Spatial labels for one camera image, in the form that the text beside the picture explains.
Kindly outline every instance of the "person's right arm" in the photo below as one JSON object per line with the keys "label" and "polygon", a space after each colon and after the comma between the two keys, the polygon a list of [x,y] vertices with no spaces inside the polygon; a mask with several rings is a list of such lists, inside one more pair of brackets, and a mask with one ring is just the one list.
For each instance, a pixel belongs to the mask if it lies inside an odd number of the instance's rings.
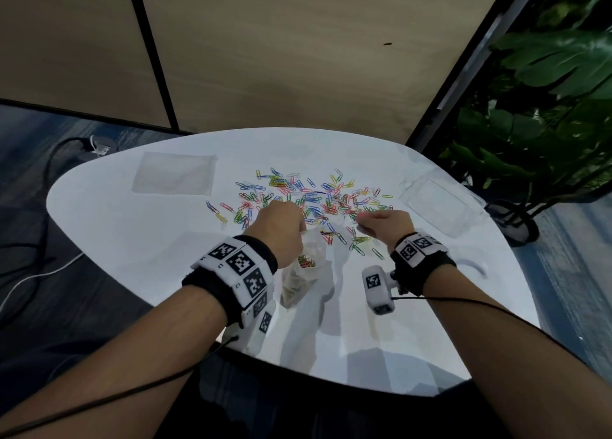
{"label": "person's right arm", "polygon": [[[403,211],[359,214],[357,222],[390,250],[414,232]],[[429,275],[424,296],[468,298],[505,308],[452,265]],[[612,388],[581,361],[504,312],[473,303],[428,302],[478,389],[513,435],[612,436]]]}

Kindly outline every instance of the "wooden wall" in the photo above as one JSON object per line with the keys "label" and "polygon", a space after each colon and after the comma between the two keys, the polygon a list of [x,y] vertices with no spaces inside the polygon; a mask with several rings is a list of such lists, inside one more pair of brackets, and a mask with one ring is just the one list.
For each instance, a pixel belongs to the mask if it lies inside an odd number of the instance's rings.
{"label": "wooden wall", "polygon": [[144,3],[181,130],[304,126],[405,143],[494,1]]}
{"label": "wooden wall", "polygon": [[130,0],[0,0],[0,97],[169,126]]}

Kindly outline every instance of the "forearm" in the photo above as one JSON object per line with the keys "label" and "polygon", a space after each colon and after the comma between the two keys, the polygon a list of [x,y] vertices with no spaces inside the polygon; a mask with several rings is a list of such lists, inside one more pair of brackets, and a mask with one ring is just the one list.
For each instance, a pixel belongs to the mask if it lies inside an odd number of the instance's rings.
{"label": "forearm", "polygon": [[[0,431],[181,371],[226,325],[221,305],[185,286],[78,366],[0,418]],[[44,437],[151,437],[188,375],[32,431]]]}
{"label": "forearm", "polygon": [[[502,307],[451,265],[430,275],[424,296]],[[580,361],[503,312],[456,301],[429,302],[474,382],[514,435],[609,435],[612,389]]]}

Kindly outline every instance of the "patterned carpet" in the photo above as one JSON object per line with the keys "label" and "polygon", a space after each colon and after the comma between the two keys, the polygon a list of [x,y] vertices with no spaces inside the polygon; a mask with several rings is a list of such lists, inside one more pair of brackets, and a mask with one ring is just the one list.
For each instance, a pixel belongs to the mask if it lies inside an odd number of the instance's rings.
{"label": "patterned carpet", "polygon": [[[124,150],[174,137],[170,134],[0,105],[0,247],[36,242],[45,214],[42,172],[51,149],[71,136],[104,136]],[[78,143],[54,158],[52,178],[80,163]],[[559,205],[537,218],[542,237],[515,249],[548,331],[612,382],[612,197],[591,205]],[[51,222],[45,271],[79,253]],[[0,250],[0,276],[27,265],[33,251]],[[0,300],[29,270],[4,276]],[[0,324],[33,290],[29,282],[12,296]],[[0,361],[41,345],[111,337],[149,310],[149,305],[106,275],[88,258],[42,281],[33,302],[0,330]],[[212,398],[246,414],[221,391]]]}

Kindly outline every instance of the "bag of paper clips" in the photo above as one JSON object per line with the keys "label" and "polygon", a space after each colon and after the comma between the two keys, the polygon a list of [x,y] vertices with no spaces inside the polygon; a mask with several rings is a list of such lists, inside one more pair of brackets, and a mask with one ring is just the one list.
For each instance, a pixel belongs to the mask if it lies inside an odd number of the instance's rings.
{"label": "bag of paper clips", "polygon": [[331,262],[325,260],[326,244],[318,228],[302,233],[302,254],[283,273],[280,304],[290,309],[297,305]]}

